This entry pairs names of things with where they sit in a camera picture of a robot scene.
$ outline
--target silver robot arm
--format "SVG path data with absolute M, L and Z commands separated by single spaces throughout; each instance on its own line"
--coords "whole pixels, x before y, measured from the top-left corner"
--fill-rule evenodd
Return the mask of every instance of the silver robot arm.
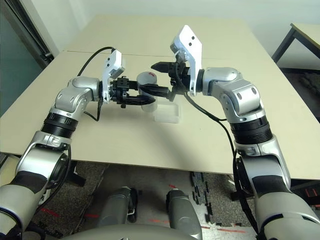
M 291 179 L 277 138 L 272 134 L 258 89 L 231 67 L 202 69 L 202 44 L 185 25 L 171 46 L 176 62 L 151 68 L 168 73 L 172 90 L 147 84 L 140 88 L 172 101 L 175 94 L 201 92 L 221 103 L 240 155 L 236 172 L 243 189 L 254 194 L 258 237 L 262 240 L 306 240 L 320 236 L 320 220 L 308 204 L 290 191 Z
M 59 92 L 41 130 L 23 153 L 15 178 L 0 187 L 0 236 L 15 225 L 24 231 L 45 191 L 61 181 L 71 161 L 64 151 L 88 102 L 98 101 L 99 89 L 99 79 L 78 76 Z

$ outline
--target wall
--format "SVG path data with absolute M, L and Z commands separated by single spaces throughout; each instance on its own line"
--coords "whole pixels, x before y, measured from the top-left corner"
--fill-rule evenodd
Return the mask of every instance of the wall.
M 96 14 L 203 16 L 240 18 L 247 22 L 272 55 L 290 23 L 320 24 L 319 0 L 22 0 L 54 55 Z M 320 60 L 294 41 L 278 62 L 280 67 L 319 69 Z

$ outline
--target table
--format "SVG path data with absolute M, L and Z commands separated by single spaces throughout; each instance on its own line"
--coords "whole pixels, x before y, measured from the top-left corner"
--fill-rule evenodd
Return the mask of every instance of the table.
M 153 21 L 153 17 L 143 18 L 150 21 L 141 20 L 139 22 L 141 29 L 144 28 L 143 22 L 149 24 Z M 84 33 L 90 33 L 91 28 L 103 32 L 107 26 L 101 23 L 106 19 L 110 26 L 118 24 L 121 27 L 120 37 L 133 34 L 130 27 L 125 28 L 122 16 L 98 16 L 93 22 L 100 25 L 100 31 L 98 26 L 93 27 L 91 23 Z M 158 32 L 163 33 L 164 29 L 169 29 L 170 36 L 165 38 L 170 41 L 158 41 L 159 49 L 169 49 L 171 39 L 178 32 L 178 29 L 171 28 L 172 22 L 167 19 L 171 20 L 163 17 L 162 25 L 157 29 L 148 29 L 153 38 Z M 183 19 L 186 22 L 190 21 L 190 18 L 185 17 L 181 18 L 181 23 Z M 127 20 L 133 22 L 135 17 L 126 17 Z M 202 66 L 234 67 L 242 72 L 246 80 L 253 82 L 259 89 L 271 130 L 278 137 L 291 177 L 320 179 L 320 162 L 316 160 L 320 146 L 320 125 L 270 56 L 250 33 L 249 28 L 236 20 L 226 20 L 225 25 L 221 19 L 197 18 L 196 21 L 202 22 L 202 25 L 206 26 L 204 28 L 212 30 L 207 36 L 201 36 L 203 39 L 200 40 L 207 44 L 213 39 L 214 44 L 210 45 L 210 51 L 217 53 L 218 56 L 209 58 L 207 55 L 202 60 Z M 220 28 L 228 27 L 230 30 L 238 29 L 237 31 L 241 32 L 240 37 L 235 38 L 232 31 L 226 31 L 223 37 L 214 38 L 215 34 L 221 31 Z M 24 152 L 34 132 L 41 128 L 59 90 L 79 72 L 92 52 L 102 47 L 102 45 L 94 47 L 96 43 L 93 42 L 114 44 L 112 39 L 117 32 L 112 32 L 111 29 L 112 27 L 108 29 L 111 40 L 106 41 L 106 38 L 99 40 L 100 36 L 97 35 L 95 36 L 97 39 L 92 39 L 90 44 L 81 33 L 24 91 L 0 119 L 1 152 L 14 154 Z M 196 34 L 200 32 L 197 28 L 193 30 Z M 122 40 L 121 46 L 116 46 L 126 60 L 124 75 L 131 80 L 135 80 L 139 73 L 149 71 L 150 66 L 156 62 L 174 61 L 169 51 L 163 56 L 157 55 L 156 47 L 150 48 L 151 53 L 148 53 L 149 48 L 146 48 L 144 55 L 134 54 L 136 48 L 140 49 L 137 43 L 140 37 L 141 34 L 133 35 L 127 41 L 127 46 Z M 77 49 L 77 46 L 81 46 L 79 43 L 81 38 L 84 39 L 83 47 Z M 83 75 L 101 78 L 102 66 L 107 57 L 108 53 L 98 54 Z M 160 85 L 169 86 L 167 74 L 156 73 L 156 75 Z M 178 124 L 154 122 L 152 116 L 143 112 L 139 106 L 127 106 L 126 109 L 122 109 L 115 103 L 102 107 L 99 122 L 83 115 L 72 137 L 72 158 L 77 161 L 231 174 L 232 154 L 223 129 L 188 104 L 182 96 L 176 98 L 182 112 L 182 120 Z M 216 99 L 198 94 L 194 100 L 218 117 L 224 116 L 222 107 Z M 96 104 L 91 102 L 86 110 L 95 114 Z
M 290 25 L 290 31 L 272 56 L 274 62 L 279 61 L 294 39 L 320 58 L 320 24 L 291 23 Z

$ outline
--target white bracket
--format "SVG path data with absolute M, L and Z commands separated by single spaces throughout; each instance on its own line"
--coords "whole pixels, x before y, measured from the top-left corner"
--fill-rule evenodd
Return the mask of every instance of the white bracket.
M 125 71 L 125 62 L 122 54 L 118 50 L 114 50 L 111 55 L 104 61 L 102 74 L 102 98 L 104 103 L 110 101 L 110 81 L 115 80 Z
M 192 96 L 196 95 L 196 83 L 199 70 L 202 68 L 202 43 L 188 25 L 184 25 L 178 35 L 173 39 L 171 50 L 181 63 L 189 62 L 190 87 Z

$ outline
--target desk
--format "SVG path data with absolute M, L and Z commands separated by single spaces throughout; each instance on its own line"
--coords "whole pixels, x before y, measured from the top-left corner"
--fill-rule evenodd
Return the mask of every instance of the desk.
M 290 25 L 290 31 L 272 56 L 274 62 L 279 61 L 294 39 L 320 58 L 320 24 L 291 23 Z
M 110 24 L 113 25 L 112 21 L 118 23 L 121 18 L 111 17 Z M 210 22 L 204 21 L 203 24 L 208 24 L 208 28 L 212 26 Z M 242 23 L 237 25 L 234 21 L 234 24 L 241 32 L 249 32 Z M 219 20 L 219 26 L 224 28 L 222 20 Z M 211 45 L 212 52 L 220 53 L 222 48 L 228 50 L 225 42 L 235 38 L 232 32 L 225 34 L 225 41 L 219 37 L 220 42 Z M 130 46 L 125 48 L 127 50 L 136 48 L 130 41 L 127 44 Z M 159 44 L 160 48 L 164 48 L 162 45 L 169 47 L 170 43 Z M 271 129 L 278 137 L 291 176 L 297 179 L 320 179 L 320 162 L 316 160 L 320 146 L 320 125 L 317 120 L 252 34 L 247 35 L 245 42 L 240 41 L 237 49 L 237 53 L 225 52 L 222 58 L 203 58 L 202 66 L 234 67 L 242 72 L 246 80 L 253 82 L 259 89 Z M 63 51 L 34 80 L 0 119 L 1 152 L 24 152 L 34 132 L 40 129 L 59 90 L 79 72 L 90 56 L 89 52 Z M 101 78 L 107 57 L 107 53 L 98 54 L 83 75 Z M 132 55 L 132 52 L 125 53 L 123 57 L 126 60 L 124 75 L 131 80 L 139 73 L 149 71 L 153 63 L 174 61 L 172 56 Z M 170 84 L 167 74 L 156 74 L 160 85 Z M 72 158 L 77 161 L 231 174 L 232 154 L 223 129 L 188 104 L 182 96 L 177 96 L 177 100 L 182 112 L 182 121 L 178 124 L 154 122 L 152 116 L 139 106 L 122 109 L 114 102 L 102 107 L 99 122 L 83 115 L 72 137 Z M 194 100 L 218 117 L 224 116 L 216 99 L 198 94 Z M 91 102 L 86 110 L 95 114 L 96 104 Z
M 98 15 L 65 50 L 94 53 L 112 46 L 122 54 L 172 57 L 170 44 L 184 25 L 202 42 L 204 59 L 269 57 L 244 21 L 207 17 Z

